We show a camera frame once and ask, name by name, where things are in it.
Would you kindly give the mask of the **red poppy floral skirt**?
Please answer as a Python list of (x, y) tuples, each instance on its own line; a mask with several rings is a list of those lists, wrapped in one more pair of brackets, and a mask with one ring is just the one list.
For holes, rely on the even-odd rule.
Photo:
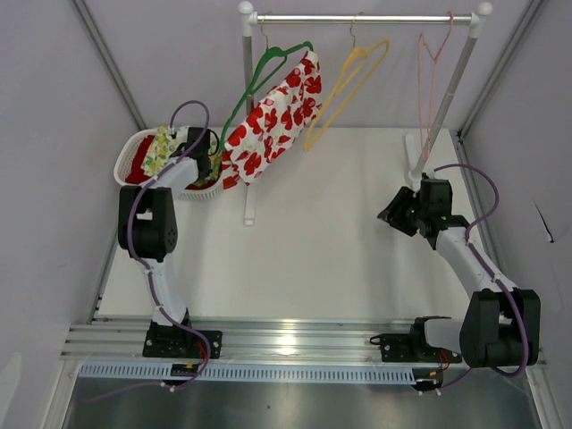
[(223, 127), (225, 190), (250, 185), (292, 147), (322, 109), (319, 57), (307, 52), (287, 77), (272, 87), (236, 127)]

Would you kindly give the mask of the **green hanger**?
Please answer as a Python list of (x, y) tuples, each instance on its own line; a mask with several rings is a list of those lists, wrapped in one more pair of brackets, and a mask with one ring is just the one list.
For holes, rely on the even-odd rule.
[(287, 63), (290, 56), (302, 50), (314, 50), (310, 41), (303, 41), (288, 48), (267, 46), (257, 64), (254, 64), (252, 28), (259, 26), (260, 29), (263, 29), (268, 24), (293, 24), (297, 18), (299, 18), (299, 15), (258, 14), (254, 12), (250, 15), (241, 16), (241, 47), (245, 89), (223, 126), (221, 142), (224, 142), (228, 137), (231, 125), (240, 109), (246, 106), (248, 112), (252, 110), (256, 93)]

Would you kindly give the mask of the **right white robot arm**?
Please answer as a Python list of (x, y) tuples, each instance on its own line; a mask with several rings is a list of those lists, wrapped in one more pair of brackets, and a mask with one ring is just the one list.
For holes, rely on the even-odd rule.
[(424, 177), (419, 190), (401, 187), (378, 219), (409, 237), (419, 235), (449, 265), (469, 296), (462, 320), (418, 317), (409, 353), (428, 360), (440, 349), (459, 353), (471, 368), (521, 374), (538, 361), (541, 300), (519, 288), (470, 239), (468, 220), (453, 214), (453, 190)]

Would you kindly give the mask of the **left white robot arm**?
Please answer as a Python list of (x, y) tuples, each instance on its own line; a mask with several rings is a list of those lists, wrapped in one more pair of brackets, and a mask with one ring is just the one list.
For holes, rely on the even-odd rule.
[(120, 189), (118, 242), (147, 280), (154, 304), (151, 341), (163, 337), (163, 347), (182, 358), (192, 351), (194, 337), (204, 335), (192, 328), (173, 267), (178, 243), (174, 200), (211, 174), (211, 131), (207, 127), (157, 130), (150, 148), (151, 164), (142, 164), (148, 179)]

